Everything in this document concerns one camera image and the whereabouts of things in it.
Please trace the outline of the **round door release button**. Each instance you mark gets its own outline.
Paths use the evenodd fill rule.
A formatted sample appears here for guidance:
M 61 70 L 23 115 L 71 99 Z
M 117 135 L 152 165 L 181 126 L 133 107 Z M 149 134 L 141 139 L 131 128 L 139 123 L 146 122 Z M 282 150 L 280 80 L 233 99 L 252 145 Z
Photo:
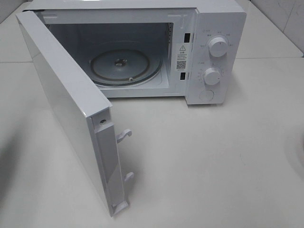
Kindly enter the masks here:
M 199 98 L 203 102 L 209 102 L 213 99 L 214 92 L 212 90 L 204 90 L 200 93 Z

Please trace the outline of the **white microwave door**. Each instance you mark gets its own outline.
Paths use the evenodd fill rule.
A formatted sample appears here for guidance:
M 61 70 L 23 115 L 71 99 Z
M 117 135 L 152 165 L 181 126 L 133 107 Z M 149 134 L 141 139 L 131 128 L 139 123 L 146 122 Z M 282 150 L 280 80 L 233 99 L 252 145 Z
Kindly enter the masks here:
M 32 11 L 17 20 L 47 100 L 111 216 L 128 206 L 117 145 L 132 131 L 116 134 L 111 103 Z

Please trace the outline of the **white microwave knob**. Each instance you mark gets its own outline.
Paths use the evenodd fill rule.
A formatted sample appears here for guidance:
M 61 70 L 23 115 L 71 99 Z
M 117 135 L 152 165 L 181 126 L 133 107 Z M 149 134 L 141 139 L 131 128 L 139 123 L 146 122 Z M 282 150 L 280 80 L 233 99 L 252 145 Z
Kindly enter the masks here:
M 203 74 L 204 82 L 209 86 L 216 85 L 217 83 L 219 83 L 220 77 L 221 77 L 221 73 L 215 67 L 206 69 Z
M 228 39 L 225 36 L 213 36 L 208 41 L 209 53 L 213 57 L 221 57 L 228 51 Z

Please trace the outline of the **pink round plate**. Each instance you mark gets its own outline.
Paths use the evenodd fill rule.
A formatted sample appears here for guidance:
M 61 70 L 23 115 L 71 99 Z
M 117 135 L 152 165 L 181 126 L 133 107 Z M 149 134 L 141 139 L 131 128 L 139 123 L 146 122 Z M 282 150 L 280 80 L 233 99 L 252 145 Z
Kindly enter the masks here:
M 303 156 L 304 154 L 304 134 L 302 133 L 300 136 L 299 136 L 299 152 L 298 152 L 299 155 Z

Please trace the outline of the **glass microwave turntable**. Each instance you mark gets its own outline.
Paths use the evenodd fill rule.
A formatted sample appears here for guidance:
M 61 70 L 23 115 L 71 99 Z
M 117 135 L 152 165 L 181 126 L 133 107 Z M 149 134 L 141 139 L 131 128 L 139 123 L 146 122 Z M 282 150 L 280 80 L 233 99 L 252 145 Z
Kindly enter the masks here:
M 101 86 L 131 86 L 153 78 L 162 63 L 162 52 L 151 43 L 114 41 L 90 60 L 89 75 Z

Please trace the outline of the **white warning label sticker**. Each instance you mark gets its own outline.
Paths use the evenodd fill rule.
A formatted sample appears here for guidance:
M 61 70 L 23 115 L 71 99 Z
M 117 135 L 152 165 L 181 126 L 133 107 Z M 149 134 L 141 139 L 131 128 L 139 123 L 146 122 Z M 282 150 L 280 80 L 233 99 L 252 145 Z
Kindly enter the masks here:
M 175 50 L 175 69 L 177 71 L 183 71 L 187 69 L 188 60 L 188 43 L 178 43 Z

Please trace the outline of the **white microwave oven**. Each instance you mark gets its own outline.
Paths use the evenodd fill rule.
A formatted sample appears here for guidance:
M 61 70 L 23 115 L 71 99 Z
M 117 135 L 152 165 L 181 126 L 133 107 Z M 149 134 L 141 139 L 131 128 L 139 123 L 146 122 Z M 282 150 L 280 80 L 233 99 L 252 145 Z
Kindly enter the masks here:
M 189 105 L 221 104 L 231 79 L 246 12 L 234 0 L 34 0 L 22 12 L 34 12 L 91 79 L 89 62 L 114 41 L 151 43 L 162 52 L 162 67 L 151 79 L 121 87 L 91 81 L 106 98 L 184 97 Z M 208 41 L 222 35 L 228 51 L 209 53 Z M 175 69 L 178 43 L 188 43 L 187 69 Z M 220 82 L 207 85 L 203 74 L 215 67 Z M 209 102 L 200 100 L 212 90 Z

